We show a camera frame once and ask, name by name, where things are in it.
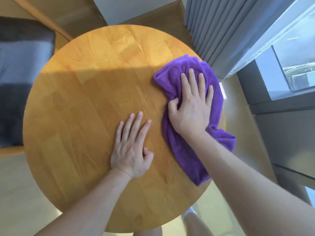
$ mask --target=foot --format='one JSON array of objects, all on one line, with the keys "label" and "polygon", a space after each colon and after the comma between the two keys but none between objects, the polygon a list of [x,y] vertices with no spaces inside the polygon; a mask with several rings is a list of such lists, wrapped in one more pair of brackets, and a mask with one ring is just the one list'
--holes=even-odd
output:
[{"label": "foot", "polygon": [[192,205],[188,210],[186,210],[185,211],[185,213],[183,213],[182,215],[181,215],[181,218],[182,218],[182,220],[184,221],[184,219],[185,219],[185,217],[186,217],[186,215],[187,214],[190,214],[190,213],[195,213],[195,214],[197,214],[195,211],[194,211],[194,205]]}]

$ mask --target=gray curtain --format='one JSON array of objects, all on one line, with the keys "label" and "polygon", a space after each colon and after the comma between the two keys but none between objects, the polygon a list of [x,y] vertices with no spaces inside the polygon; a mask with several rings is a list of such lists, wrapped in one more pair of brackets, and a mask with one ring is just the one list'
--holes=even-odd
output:
[{"label": "gray curtain", "polygon": [[187,0],[184,25],[197,54],[220,80],[295,0]]}]

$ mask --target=purple cloth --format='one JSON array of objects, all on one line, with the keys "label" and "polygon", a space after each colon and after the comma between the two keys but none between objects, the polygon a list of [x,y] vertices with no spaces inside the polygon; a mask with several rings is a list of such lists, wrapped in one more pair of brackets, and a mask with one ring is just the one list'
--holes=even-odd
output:
[{"label": "purple cloth", "polygon": [[[155,73],[153,79],[163,89],[168,101],[171,101],[176,97],[179,98],[179,108],[182,103],[180,74],[185,73],[186,76],[188,76],[188,70],[190,68],[195,72],[197,83],[199,73],[203,73],[207,92],[210,85],[212,85],[214,89],[210,123],[206,128],[207,133],[226,149],[232,151],[235,146],[236,138],[222,129],[217,129],[223,106],[223,96],[219,81],[206,62],[200,62],[197,57],[184,55],[166,64],[162,69]],[[204,181],[210,179],[207,170],[204,168],[194,150],[174,130],[168,118],[167,106],[162,120],[162,127],[167,144],[170,146],[177,162],[192,182],[199,186]]]}]

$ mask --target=round wooden table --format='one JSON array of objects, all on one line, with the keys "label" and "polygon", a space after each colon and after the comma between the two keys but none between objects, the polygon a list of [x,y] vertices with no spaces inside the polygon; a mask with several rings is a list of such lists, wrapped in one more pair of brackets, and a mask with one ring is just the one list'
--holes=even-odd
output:
[{"label": "round wooden table", "polygon": [[129,233],[178,217],[206,190],[179,167],[161,121],[167,99],[152,76],[188,46],[162,31],[117,25],[72,40],[46,64],[29,94],[23,123],[27,162],[37,185],[68,210],[108,173],[116,127],[130,113],[152,119],[144,146],[150,169],[132,180],[114,207],[106,231]]}]

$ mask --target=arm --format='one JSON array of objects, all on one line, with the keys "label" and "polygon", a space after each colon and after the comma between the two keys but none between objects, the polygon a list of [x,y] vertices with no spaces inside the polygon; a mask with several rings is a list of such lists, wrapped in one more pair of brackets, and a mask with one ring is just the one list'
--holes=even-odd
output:
[{"label": "arm", "polygon": [[140,177],[149,169],[154,157],[152,152],[143,148],[151,120],[144,124],[138,134],[142,115],[142,112],[139,112],[132,125],[134,114],[131,114],[124,130],[124,123],[120,122],[111,156],[112,170],[108,175],[86,197],[39,231],[36,236],[103,235],[120,194],[131,179]]},{"label": "arm", "polygon": [[247,166],[205,132],[213,88],[205,98],[202,74],[197,86],[182,74],[183,103],[169,103],[174,129],[194,149],[228,202],[246,235],[314,235],[315,209]]}]

